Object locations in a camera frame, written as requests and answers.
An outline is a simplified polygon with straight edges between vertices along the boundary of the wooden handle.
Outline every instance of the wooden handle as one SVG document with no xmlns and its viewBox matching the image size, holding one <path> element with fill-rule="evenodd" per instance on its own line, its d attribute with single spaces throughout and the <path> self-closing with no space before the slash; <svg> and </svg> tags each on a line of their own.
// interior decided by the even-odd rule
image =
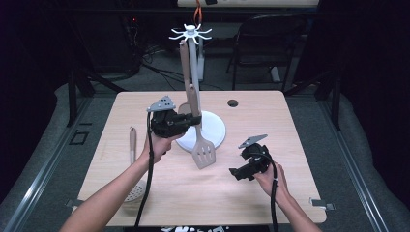
<svg viewBox="0 0 410 232">
<path fill-rule="evenodd" d="M 180 42 L 180 55 L 181 55 L 181 65 L 182 74 L 184 76 L 185 91 L 188 97 L 188 91 L 190 89 L 190 54 L 188 51 L 187 42 L 181 40 Z"/>
<path fill-rule="evenodd" d="M 195 87 L 192 84 L 190 85 L 190 94 L 188 100 L 190 101 L 190 111 L 192 112 L 192 116 L 199 116 L 200 112 L 198 108 L 198 96 L 196 95 Z"/>
<path fill-rule="evenodd" d="M 136 151 L 136 130 L 131 128 L 130 130 L 130 163 L 135 162 L 135 151 Z"/>
</svg>

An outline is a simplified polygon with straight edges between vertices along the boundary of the black cable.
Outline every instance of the black cable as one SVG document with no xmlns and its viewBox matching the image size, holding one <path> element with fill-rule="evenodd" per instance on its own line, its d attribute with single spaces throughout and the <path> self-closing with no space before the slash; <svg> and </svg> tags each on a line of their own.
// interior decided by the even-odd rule
<svg viewBox="0 0 410 232">
<path fill-rule="evenodd" d="M 265 154 L 262 153 L 250 153 L 251 155 L 258 155 L 261 157 L 264 157 L 266 159 L 268 159 L 271 164 L 272 167 L 274 168 L 274 181 L 272 182 L 272 192 L 271 192 L 271 217 L 272 217 L 272 224 L 274 226 L 274 231 L 278 232 L 278 221 L 277 221 L 277 210 L 275 208 L 275 203 L 276 203 L 276 199 L 275 199 L 275 195 L 277 193 L 277 187 L 278 187 L 278 171 L 277 171 L 277 167 L 275 166 L 275 162 L 272 159 L 272 157 L 267 156 Z"/>
<path fill-rule="evenodd" d="M 155 73 L 160 74 L 160 75 L 165 79 L 165 81 L 168 83 L 168 85 L 169 85 L 174 91 L 176 91 L 176 89 L 171 85 L 171 83 L 169 83 L 168 78 L 173 79 L 173 80 L 175 80 L 175 81 L 178 81 L 178 82 L 180 82 L 180 83 L 184 83 L 184 81 L 182 80 L 182 77 L 181 77 L 181 78 L 176 78 L 176 77 L 170 76 L 170 75 L 168 75 L 168 74 L 165 74 L 165 73 L 173 73 L 173 74 L 179 74 L 179 75 L 181 75 L 180 73 L 173 72 L 173 71 L 160 70 L 160 69 L 154 68 L 154 67 L 149 66 L 149 65 L 146 65 L 146 64 L 142 64 L 141 66 L 142 66 L 142 67 L 145 67 L 145 68 L 147 68 L 147 69 L 149 69 L 149 70 L 151 70 L 151 71 L 153 71 L 153 72 L 155 72 Z"/>
<path fill-rule="evenodd" d="M 200 84 L 200 85 L 201 85 L 201 86 L 209 86 L 209 87 L 216 88 L 216 89 L 218 89 L 218 90 L 225 91 L 224 89 L 220 88 L 219 86 L 212 85 L 212 84 L 207 84 L 207 83 L 204 83 L 204 82 L 201 82 L 201 84 Z"/>
<path fill-rule="evenodd" d="M 121 75 L 117 75 L 117 76 L 113 76 L 113 77 L 106 77 L 105 76 L 104 79 L 109 80 L 111 82 L 116 82 L 116 81 L 120 81 L 120 80 L 129 79 L 137 73 L 138 73 L 137 70 L 130 70 L 125 74 L 121 74 Z"/>
<path fill-rule="evenodd" d="M 142 211 L 144 210 L 145 202 L 148 199 L 148 195 L 150 193 L 151 182 L 153 179 L 153 172 L 154 172 L 154 148 L 153 148 L 153 141 L 151 136 L 151 126 L 150 126 L 150 118 L 151 113 L 149 112 L 147 115 L 147 134 L 148 134 L 148 141 L 150 145 L 150 158 L 148 161 L 148 177 L 147 177 L 147 185 L 145 187 L 144 197 L 142 198 L 141 205 L 139 206 L 138 216 L 136 217 L 135 225 L 133 226 L 133 231 L 136 231 L 136 228 L 139 226 L 139 222 L 141 220 Z"/>
<path fill-rule="evenodd" d="M 163 51 L 163 49 L 159 45 L 152 45 L 145 50 L 145 54 L 142 56 L 142 59 L 146 63 L 152 64 L 154 61 L 154 54 L 161 51 Z"/>
</svg>

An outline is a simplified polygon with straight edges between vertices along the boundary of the person's left hand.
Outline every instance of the person's left hand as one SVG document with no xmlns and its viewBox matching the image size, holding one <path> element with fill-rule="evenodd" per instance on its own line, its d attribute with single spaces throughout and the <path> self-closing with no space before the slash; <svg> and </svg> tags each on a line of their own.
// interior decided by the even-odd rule
<svg viewBox="0 0 410 232">
<path fill-rule="evenodd" d="M 153 143 L 153 150 L 154 150 L 154 163 L 157 163 L 161 160 L 162 155 L 164 155 L 167 151 L 171 150 L 171 143 L 175 139 L 184 136 L 184 134 L 178 134 L 169 138 L 162 138 L 156 136 L 154 133 L 151 133 L 152 143 Z M 148 135 L 145 138 L 144 150 L 142 151 L 143 155 L 148 155 L 150 153 L 150 143 L 148 139 Z"/>
</svg>

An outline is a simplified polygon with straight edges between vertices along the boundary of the human hand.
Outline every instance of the human hand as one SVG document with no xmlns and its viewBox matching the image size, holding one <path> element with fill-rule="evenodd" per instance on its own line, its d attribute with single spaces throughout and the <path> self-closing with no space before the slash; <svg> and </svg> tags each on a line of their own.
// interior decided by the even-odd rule
<svg viewBox="0 0 410 232">
<path fill-rule="evenodd" d="M 290 193 L 287 188 L 286 177 L 282 166 L 275 162 L 275 167 L 277 168 L 278 173 L 278 186 L 275 194 L 275 200 L 279 203 L 287 200 Z M 266 192 L 266 194 L 272 196 L 272 184 L 274 182 L 274 167 L 272 164 L 269 164 L 268 169 L 264 173 L 255 173 L 253 177 L 259 182 L 259 185 Z"/>
<path fill-rule="evenodd" d="M 182 136 L 184 136 L 183 133 L 169 137 L 169 138 L 162 138 L 162 137 L 156 136 L 154 133 L 151 133 L 153 150 L 154 150 L 154 163 L 159 162 L 162 158 L 162 155 L 164 155 L 167 151 L 171 150 L 172 141 Z M 144 149 L 142 151 L 141 156 L 149 157 L 149 153 L 150 153 L 150 143 L 149 143 L 149 139 L 147 135 L 145 138 Z"/>
</svg>

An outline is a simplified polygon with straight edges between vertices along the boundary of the spatula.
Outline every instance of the spatula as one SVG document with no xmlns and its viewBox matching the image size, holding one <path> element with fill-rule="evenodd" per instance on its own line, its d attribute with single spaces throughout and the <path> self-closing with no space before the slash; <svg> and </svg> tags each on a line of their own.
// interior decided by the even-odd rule
<svg viewBox="0 0 410 232">
<path fill-rule="evenodd" d="M 178 108 L 178 114 L 190 113 L 190 102 L 188 101 L 190 90 L 190 55 L 188 53 L 188 46 L 184 40 L 180 42 L 180 55 L 182 64 L 182 74 L 184 76 L 185 92 L 187 93 L 187 101 L 182 103 Z"/>
<path fill-rule="evenodd" d="M 196 95 L 196 90 L 193 85 L 190 85 L 190 109 L 192 111 L 192 116 L 197 117 L 200 115 L 198 108 L 198 97 Z M 215 145 L 211 141 L 205 139 L 201 134 L 201 126 L 195 125 L 196 130 L 196 143 L 192 149 L 192 157 L 199 169 L 214 163 L 216 158 Z"/>
</svg>

